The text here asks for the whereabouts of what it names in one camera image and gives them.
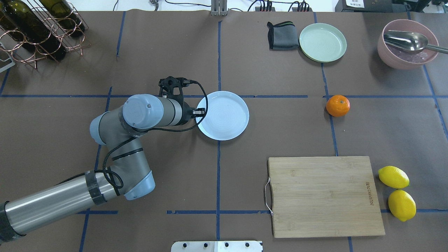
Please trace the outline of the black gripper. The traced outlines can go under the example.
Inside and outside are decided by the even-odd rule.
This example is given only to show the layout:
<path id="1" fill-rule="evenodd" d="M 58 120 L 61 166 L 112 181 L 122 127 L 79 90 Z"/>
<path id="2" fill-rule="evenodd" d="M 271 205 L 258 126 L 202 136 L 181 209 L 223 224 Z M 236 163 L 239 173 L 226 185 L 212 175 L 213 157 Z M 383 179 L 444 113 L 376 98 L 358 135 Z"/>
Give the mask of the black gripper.
<path id="1" fill-rule="evenodd" d="M 181 108 L 181 125 L 186 124 L 191 119 L 204 117 L 206 115 L 206 107 L 194 108 L 190 107 L 186 102 L 183 102 Z"/>

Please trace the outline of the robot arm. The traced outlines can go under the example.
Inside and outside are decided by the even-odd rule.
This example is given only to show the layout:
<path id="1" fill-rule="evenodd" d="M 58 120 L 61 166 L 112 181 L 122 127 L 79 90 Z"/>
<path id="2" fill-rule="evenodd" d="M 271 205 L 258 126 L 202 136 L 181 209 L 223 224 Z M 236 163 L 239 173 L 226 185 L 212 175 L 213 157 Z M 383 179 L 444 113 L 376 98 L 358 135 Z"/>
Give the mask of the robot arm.
<path id="1" fill-rule="evenodd" d="M 24 237 L 57 220 L 107 203 L 123 195 L 128 200 L 155 188 L 140 137 L 152 130 L 203 119 L 208 107 L 189 107 L 182 95 L 130 96 L 119 108 L 96 117 L 91 137 L 109 149 L 96 170 L 75 175 L 46 190 L 1 205 L 1 243 Z"/>

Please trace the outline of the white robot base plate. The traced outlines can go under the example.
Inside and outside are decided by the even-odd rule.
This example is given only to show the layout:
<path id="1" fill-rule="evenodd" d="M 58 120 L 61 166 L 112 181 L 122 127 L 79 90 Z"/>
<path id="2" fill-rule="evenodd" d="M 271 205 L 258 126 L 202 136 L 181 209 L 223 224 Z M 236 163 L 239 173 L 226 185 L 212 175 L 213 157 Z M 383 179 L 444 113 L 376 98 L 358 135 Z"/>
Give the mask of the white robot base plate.
<path id="1" fill-rule="evenodd" d="M 171 252 L 263 252 L 262 241 L 178 241 L 171 246 Z"/>

